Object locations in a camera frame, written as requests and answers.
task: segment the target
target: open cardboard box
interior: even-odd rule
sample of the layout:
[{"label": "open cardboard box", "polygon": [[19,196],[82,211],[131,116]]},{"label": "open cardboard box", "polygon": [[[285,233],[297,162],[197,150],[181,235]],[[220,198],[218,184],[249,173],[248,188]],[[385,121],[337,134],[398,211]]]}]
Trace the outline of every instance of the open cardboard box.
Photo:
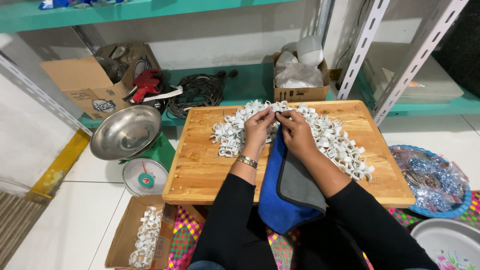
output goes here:
[{"label": "open cardboard box", "polygon": [[155,206],[157,211],[163,209],[163,215],[152,264],[145,265],[140,269],[167,268],[178,206],[165,203],[162,195],[143,195],[130,198],[127,209],[115,231],[105,260],[105,268],[134,269],[128,261],[132,252],[136,250],[138,228],[142,225],[140,218],[144,217],[144,212],[149,210],[150,206]]},{"label": "open cardboard box", "polygon": [[132,89],[133,80],[144,70],[157,69],[150,47],[143,42],[118,43],[101,47],[96,56],[108,58],[118,46],[126,48],[120,60],[129,65],[122,79],[113,84],[95,57],[47,61],[40,66],[75,104],[93,120],[105,119],[129,107],[122,100]]},{"label": "open cardboard box", "polygon": [[[275,67],[276,61],[280,57],[281,52],[274,54],[273,66]],[[330,89],[330,74],[328,73],[327,63],[325,59],[318,65],[318,69],[322,72],[324,86],[323,87],[310,87],[310,88],[277,88],[275,86],[275,73],[274,73],[274,101],[288,102],[303,102],[303,101],[325,101]]]}]

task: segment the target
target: floral pattern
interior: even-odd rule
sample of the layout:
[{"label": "floral pattern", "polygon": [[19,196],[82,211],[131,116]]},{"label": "floral pattern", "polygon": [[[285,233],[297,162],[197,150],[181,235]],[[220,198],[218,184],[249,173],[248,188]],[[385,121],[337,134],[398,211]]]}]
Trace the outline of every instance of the floral pattern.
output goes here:
[{"label": "floral pattern", "polygon": [[440,270],[475,270],[476,267],[468,262],[468,259],[460,259],[456,251],[453,251],[453,255],[450,252],[445,253],[443,249],[440,250],[440,254],[436,254],[436,259],[433,259]]}]

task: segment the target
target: box of white cable clips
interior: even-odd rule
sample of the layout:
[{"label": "box of white cable clips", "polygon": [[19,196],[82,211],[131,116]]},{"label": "box of white cable clips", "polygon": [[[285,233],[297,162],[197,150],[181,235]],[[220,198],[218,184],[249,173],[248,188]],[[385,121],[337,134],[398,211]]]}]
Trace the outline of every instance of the box of white cable clips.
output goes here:
[{"label": "box of white cable clips", "polygon": [[[273,66],[280,57],[280,52],[276,52],[273,57]],[[328,73],[327,63],[325,59],[318,65],[318,69],[322,72],[324,86],[322,87],[307,87],[307,88],[277,88],[275,85],[274,73],[274,101],[286,100],[288,102],[302,102],[302,101],[325,101],[328,90],[330,89],[330,74]]]},{"label": "box of white cable clips", "polygon": [[50,78],[93,120],[105,119],[129,107],[122,100],[144,70],[157,69],[150,47],[143,42],[111,44],[94,56],[40,64]]},{"label": "box of white cable clips", "polygon": [[161,195],[133,196],[115,231],[105,268],[167,268],[177,207],[165,203]]}]

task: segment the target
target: person's right hand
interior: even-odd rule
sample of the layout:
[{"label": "person's right hand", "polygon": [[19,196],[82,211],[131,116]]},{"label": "person's right hand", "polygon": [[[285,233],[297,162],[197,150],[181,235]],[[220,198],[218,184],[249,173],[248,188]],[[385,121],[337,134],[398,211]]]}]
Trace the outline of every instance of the person's right hand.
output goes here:
[{"label": "person's right hand", "polygon": [[287,110],[281,114],[276,112],[275,115],[282,123],[283,139],[292,154],[302,160],[311,157],[314,151],[318,151],[310,125],[303,115],[296,110]]}]

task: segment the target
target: blue microfiber cloth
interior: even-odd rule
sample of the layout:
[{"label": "blue microfiber cloth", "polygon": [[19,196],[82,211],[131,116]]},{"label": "blue microfiber cloth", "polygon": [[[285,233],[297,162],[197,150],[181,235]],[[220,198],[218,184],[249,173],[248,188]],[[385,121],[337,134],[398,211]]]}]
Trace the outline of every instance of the blue microfiber cloth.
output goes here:
[{"label": "blue microfiber cloth", "polygon": [[287,147],[283,140],[282,125],[279,126],[273,150],[268,159],[258,203],[258,214],[263,222],[279,234],[313,218],[323,216],[319,210],[290,203],[280,198],[277,183]]}]

